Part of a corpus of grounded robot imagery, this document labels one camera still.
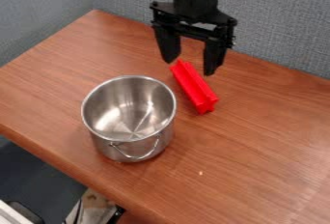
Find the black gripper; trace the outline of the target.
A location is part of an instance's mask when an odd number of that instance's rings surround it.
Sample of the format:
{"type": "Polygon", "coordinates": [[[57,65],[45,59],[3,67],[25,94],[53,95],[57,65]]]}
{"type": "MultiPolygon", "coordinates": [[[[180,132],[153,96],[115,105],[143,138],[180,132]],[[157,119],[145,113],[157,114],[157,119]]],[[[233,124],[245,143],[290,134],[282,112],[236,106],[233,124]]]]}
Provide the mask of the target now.
{"type": "Polygon", "coordinates": [[[220,0],[154,1],[153,28],[164,60],[170,64],[181,53],[181,37],[206,41],[204,74],[212,75],[224,65],[226,46],[234,45],[238,20],[218,9],[220,0]]]}

